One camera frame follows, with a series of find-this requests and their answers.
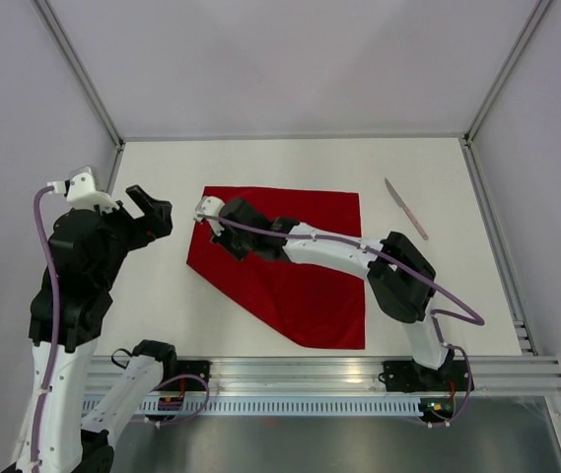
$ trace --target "folded red fabric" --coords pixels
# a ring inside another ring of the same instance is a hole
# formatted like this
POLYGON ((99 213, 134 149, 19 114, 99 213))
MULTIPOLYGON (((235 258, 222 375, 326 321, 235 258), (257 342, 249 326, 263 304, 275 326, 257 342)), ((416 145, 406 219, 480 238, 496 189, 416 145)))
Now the folded red fabric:
MULTIPOLYGON (((330 232, 361 236, 359 195, 264 187, 206 187, 227 202, 242 197, 268 219, 289 217, 330 232)), ((365 348, 363 281, 310 264, 269 262, 250 253, 238 261, 195 225, 187 264, 260 320, 310 348, 365 348)))

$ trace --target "knife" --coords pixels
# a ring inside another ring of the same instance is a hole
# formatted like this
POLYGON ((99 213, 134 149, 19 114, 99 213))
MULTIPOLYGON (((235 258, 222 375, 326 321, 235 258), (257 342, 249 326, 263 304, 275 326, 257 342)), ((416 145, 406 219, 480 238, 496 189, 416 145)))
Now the knife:
POLYGON ((398 205, 398 207, 400 207, 405 212, 405 214, 407 214, 407 217, 409 217, 411 223, 414 224, 414 227, 416 227, 416 230, 418 231, 420 236, 423 239, 429 239, 429 236, 427 235, 427 232, 425 232, 425 229, 423 229, 422 225, 420 225, 420 223, 416 220, 416 217, 414 217, 414 214, 411 213, 409 207, 405 205, 402 198, 400 198, 400 195, 398 195, 398 192, 396 192, 396 189, 394 189, 394 186, 391 185, 391 182, 389 182, 389 180, 387 180, 387 177, 386 177, 386 186, 387 186, 387 190, 389 191, 389 194, 394 199, 394 202, 396 202, 396 205, 398 205))

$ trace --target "pink knife handle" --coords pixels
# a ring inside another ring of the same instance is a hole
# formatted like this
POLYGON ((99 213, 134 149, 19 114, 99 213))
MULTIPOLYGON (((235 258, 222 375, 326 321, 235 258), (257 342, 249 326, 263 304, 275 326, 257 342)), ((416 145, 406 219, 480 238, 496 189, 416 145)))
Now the pink knife handle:
POLYGON ((420 236, 423 239, 429 239, 429 236, 427 235, 427 232, 425 232, 425 229, 422 228, 422 225, 420 225, 420 222, 418 222, 416 220, 416 217, 414 217, 414 214, 411 213, 411 210, 409 210, 407 207, 403 207, 402 210, 405 211, 405 214, 407 214, 407 217, 409 217, 409 220, 411 220, 411 223, 414 224, 414 227, 416 227, 416 230, 418 231, 420 236))

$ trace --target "white wall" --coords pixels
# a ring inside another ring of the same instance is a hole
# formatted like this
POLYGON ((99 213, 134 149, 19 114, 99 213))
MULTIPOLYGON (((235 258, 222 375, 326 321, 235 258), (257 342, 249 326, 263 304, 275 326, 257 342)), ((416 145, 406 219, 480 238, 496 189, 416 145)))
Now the white wall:
POLYGON ((539 348, 561 361, 561 1, 476 146, 539 348))
MULTIPOLYGON (((111 159, 112 145, 31 3, 0 1, 0 471, 32 388, 30 302, 44 269, 33 195, 86 164, 108 175, 111 159)), ((66 206, 44 208, 50 228, 66 206)))
POLYGON ((120 133, 462 133, 535 0, 52 0, 120 133))

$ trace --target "perforated rail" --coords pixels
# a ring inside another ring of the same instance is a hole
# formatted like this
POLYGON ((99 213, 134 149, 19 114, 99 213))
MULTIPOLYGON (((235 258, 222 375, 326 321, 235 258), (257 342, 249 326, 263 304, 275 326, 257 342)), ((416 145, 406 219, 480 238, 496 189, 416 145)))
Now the perforated rail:
MULTIPOLYGON (((103 397, 85 397, 83 414, 94 409, 103 397)), ((179 411, 188 415, 196 411, 202 397, 187 399, 179 411)), ((416 417, 420 415, 420 398, 388 397, 217 397, 208 402, 207 416, 303 416, 303 417, 416 417)), ((158 410, 158 397, 149 396, 139 406, 138 415, 169 416, 173 411, 158 410)))

